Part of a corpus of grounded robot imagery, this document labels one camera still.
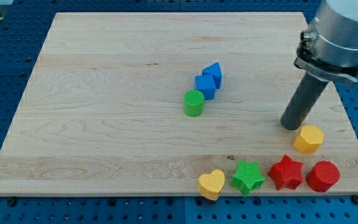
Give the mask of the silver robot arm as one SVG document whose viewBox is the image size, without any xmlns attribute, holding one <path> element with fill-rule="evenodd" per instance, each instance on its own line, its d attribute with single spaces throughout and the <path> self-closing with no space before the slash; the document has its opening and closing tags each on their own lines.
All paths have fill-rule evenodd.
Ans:
<svg viewBox="0 0 358 224">
<path fill-rule="evenodd" d="M 321 1 L 300 35 L 294 65 L 322 82 L 358 82 L 358 0 Z"/>
</svg>

